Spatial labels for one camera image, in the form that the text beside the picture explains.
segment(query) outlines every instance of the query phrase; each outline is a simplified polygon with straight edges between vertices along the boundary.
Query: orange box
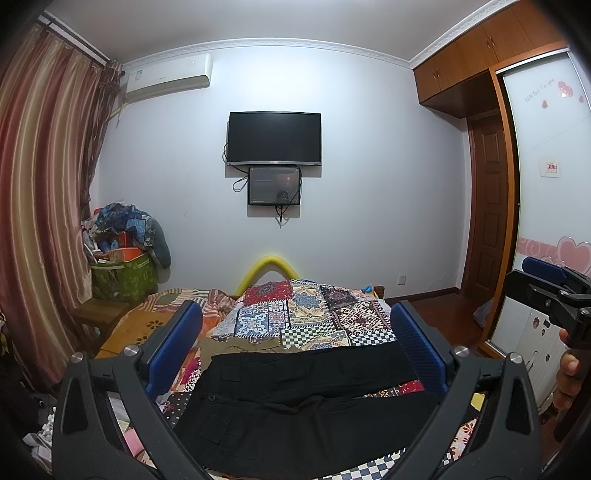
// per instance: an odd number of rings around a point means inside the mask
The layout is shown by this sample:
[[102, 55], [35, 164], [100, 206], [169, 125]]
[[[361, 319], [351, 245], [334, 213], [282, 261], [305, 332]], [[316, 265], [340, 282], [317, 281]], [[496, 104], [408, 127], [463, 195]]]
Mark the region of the orange box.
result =
[[128, 262], [138, 258], [142, 253], [137, 247], [115, 248], [109, 252], [109, 260], [115, 263]]

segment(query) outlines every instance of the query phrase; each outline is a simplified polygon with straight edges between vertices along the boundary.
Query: curtain rod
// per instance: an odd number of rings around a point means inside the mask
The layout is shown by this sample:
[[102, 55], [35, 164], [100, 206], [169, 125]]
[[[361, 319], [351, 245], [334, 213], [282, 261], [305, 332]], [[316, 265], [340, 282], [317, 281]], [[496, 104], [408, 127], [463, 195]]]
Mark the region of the curtain rod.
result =
[[68, 27], [66, 24], [62, 23], [61, 21], [59, 21], [56, 17], [54, 17], [53, 15], [47, 13], [47, 12], [43, 12], [40, 15], [40, 18], [43, 17], [45, 20], [47, 20], [48, 23], [45, 23], [43, 20], [41, 20], [41, 22], [46, 26], [46, 27], [50, 27], [51, 24], [54, 24], [57, 28], [59, 28], [60, 30], [63, 30], [67, 35], [71, 36], [72, 38], [74, 38], [78, 43], [80, 43], [84, 48], [88, 49], [93, 55], [95, 55], [96, 57], [98, 57], [98, 59], [100, 59], [101, 61], [104, 61], [105, 63], [108, 63], [110, 58], [107, 57], [105, 54], [103, 54], [101, 51], [97, 50], [96, 48], [94, 48], [94, 46], [92, 46], [91, 44], [89, 44], [84, 38], [82, 38], [80, 35], [78, 35], [76, 32], [74, 32], [70, 27]]

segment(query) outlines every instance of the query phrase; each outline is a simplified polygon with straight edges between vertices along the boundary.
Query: human hand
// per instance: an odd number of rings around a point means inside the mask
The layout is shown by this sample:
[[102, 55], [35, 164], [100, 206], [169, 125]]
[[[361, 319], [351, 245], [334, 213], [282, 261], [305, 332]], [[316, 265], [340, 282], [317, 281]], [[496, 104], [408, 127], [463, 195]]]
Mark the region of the human hand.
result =
[[[569, 333], [563, 328], [558, 334], [566, 342]], [[558, 387], [554, 390], [553, 403], [559, 410], [567, 410], [573, 404], [574, 397], [581, 390], [581, 381], [574, 378], [579, 370], [580, 362], [570, 352], [565, 352], [560, 358], [560, 370], [556, 374]]]

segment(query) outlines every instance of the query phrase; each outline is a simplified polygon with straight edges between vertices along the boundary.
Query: bed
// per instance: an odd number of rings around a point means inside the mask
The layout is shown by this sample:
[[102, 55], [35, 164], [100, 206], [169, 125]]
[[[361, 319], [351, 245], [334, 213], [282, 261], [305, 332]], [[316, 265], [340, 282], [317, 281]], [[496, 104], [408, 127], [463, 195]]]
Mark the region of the bed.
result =
[[[118, 338], [117, 330], [129, 329], [136, 317], [141, 319], [143, 328], [148, 333], [133, 337], [133, 343], [141, 345], [149, 336], [149, 332], [165, 325], [167, 319], [184, 301], [191, 300], [201, 305], [203, 327], [197, 341], [183, 361], [169, 391], [158, 398], [162, 414], [174, 428], [202, 373], [201, 343], [205, 344], [207, 341], [209, 345], [210, 340], [241, 340], [243, 343], [255, 345], [254, 348], [256, 345], [265, 348], [274, 342], [273, 347], [306, 351], [393, 342], [396, 341], [396, 337], [390, 327], [391, 308], [383, 299], [378, 298], [376, 291], [379, 290], [377, 287], [366, 293], [359, 289], [318, 284], [309, 280], [269, 282], [249, 288], [237, 299], [219, 290], [166, 290], [150, 296], [143, 304], [129, 312], [115, 329], [115, 340], [107, 342], [103, 349], [121, 351], [124, 343], [129, 342], [129, 335], [126, 339]], [[391, 388], [371, 395], [391, 397], [421, 390], [421, 381], [415, 380], [403, 385], [392, 385]], [[472, 411], [477, 412], [482, 405], [482, 398], [476, 395], [472, 405], [475, 407]], [[118, 419], [119, 425], [122, 431], [126, 432], [126, 438], [133, 437], [125, 413], [121, 417]], [[441, 459], [441, 467], [461, 457], [476, 424], [476, 415], [467, 420], [458, 429], [456, 437]], [[153, 466], [148, 453], [143, 449], [138, 451], [138, 448], [141, 448], [141, 444], [137, 446], [136, 442], [136, 458]], [[404, 449], [392, 452], [325, 478], [380, 480], [403, 454]], [[208, 470], [208, 473], [216, 479], [236, 478], [223, 472]]]

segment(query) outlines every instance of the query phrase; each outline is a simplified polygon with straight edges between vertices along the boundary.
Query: patchwork blanket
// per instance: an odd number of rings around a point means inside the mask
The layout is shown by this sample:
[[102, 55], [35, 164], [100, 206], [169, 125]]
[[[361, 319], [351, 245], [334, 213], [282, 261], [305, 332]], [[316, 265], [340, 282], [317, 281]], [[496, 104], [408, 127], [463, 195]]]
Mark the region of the patchwork blanket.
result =
[[[284, 348], [300, 350], [349, 345], [377, 345], [396, 341], [389, 326], [390, 307], [361, 290], [323, 285], [308, 280], [286, 280], [249, 288], [232, 310], [206, 336], [218, 341], [229, 338], [247, 339], [252, 343], [277, 339]], [[174, 425], [182, 415], [191, 391], [201, 375], [199, 349], [191, 354], [183, 370], [183, 379], [173, 386], [174, 392], [162, 404], [165, 418]], [[418, 380], [375, 392], [371, 396], [404, 395], [423, 389]], [[461, 457], [476, 418], [464, 424], [441, 460], [448, 465]], [[381, 480], [397, 459], [404, 454], [393, 452], [324, 480]], [[150, 464], [146, 453], [139, 459]], [[208, 471], [217, 480], [231, 479], [220, 472]]]

